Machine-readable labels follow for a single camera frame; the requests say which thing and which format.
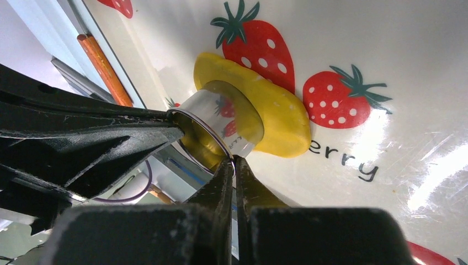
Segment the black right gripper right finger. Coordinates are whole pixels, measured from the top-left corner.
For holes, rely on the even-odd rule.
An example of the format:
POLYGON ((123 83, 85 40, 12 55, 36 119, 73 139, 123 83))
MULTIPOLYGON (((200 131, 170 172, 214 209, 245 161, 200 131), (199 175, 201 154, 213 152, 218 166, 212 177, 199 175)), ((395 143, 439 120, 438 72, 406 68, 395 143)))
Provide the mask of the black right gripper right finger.
POLYGON ((240 156, 236 176, 240 264, 414 264, 395 219, 378 208, 289 207, 240 156))

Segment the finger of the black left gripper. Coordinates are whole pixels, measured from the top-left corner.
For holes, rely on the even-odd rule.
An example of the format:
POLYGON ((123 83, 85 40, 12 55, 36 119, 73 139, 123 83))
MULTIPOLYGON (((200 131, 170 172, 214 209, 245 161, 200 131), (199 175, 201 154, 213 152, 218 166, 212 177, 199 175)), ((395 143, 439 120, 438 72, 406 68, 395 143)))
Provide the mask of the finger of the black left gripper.
POLYGON ((164 111, 123 107, 1 66, 1 175, 90 199, 183 136, 164 111))

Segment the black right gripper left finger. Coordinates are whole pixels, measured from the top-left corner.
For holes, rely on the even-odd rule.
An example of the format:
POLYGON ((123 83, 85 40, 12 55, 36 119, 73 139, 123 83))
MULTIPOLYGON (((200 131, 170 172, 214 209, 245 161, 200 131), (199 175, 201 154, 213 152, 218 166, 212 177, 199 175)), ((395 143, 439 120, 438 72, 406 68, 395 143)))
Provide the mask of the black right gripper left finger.
POLYGON ((41 264, 230 264, 233 160, 185 203, 67 209, 41 264))

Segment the yellow dough piece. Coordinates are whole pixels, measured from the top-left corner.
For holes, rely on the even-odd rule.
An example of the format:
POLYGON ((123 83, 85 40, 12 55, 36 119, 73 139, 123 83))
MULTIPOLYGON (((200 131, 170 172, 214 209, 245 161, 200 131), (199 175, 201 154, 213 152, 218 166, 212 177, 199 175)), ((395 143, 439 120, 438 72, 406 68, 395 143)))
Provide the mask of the yellow dough piece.
POLYGON ((307 112, 284 88, 211 53, 197 57, 194 83, 196 92, 169 114, 184 132, 182 149, 205 170, 252 151, 293 158, 308 150, 307 112))

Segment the white strawberry rectangular tray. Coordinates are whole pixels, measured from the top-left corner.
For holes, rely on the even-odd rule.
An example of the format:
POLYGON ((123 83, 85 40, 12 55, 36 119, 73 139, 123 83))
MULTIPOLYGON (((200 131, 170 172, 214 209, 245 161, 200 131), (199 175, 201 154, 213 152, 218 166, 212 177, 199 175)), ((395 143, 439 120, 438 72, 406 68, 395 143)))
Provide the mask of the white strawberry rectangular tray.
POLYGON ((304 206, 373 206, 418 264, 467 263, 466 1, 85 1, 135 105, 195 93, 203 52, 295 94, 296 158, 253 152, 256 176, 304 206))

